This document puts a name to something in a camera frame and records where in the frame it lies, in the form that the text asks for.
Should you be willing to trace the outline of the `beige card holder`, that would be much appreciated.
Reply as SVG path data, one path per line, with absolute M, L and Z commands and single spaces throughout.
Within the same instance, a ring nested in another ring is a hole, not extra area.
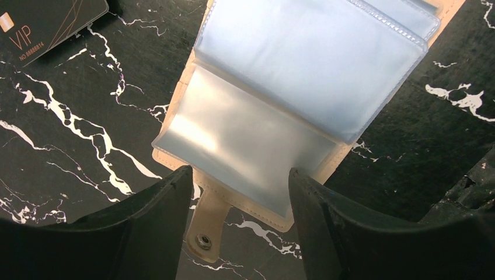
M 203 190 L 189 250 L 219 258 L 232 207 L 280 232 L 289 173 L 324 183 L 462 1 L 208 1 L 153 157 Z

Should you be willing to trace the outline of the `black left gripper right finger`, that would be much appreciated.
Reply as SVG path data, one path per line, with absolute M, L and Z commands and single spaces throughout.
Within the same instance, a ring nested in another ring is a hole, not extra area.
M 288 175 L 307 279 L 493 279 L 494 213 L 441 201 L 420 223 Z

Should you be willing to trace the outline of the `black VIP card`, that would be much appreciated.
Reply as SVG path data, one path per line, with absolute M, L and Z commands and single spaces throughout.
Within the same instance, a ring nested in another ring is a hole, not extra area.
M 25 67 L 108 11 L 105 0 L 1 1 L 1 54 Z

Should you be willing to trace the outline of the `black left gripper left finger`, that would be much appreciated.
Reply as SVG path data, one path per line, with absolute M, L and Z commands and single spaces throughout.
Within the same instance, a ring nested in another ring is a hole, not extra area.
M 1 220 L 2 279 L 175 279 L 193 171 L 163 180 L 73 223 Z

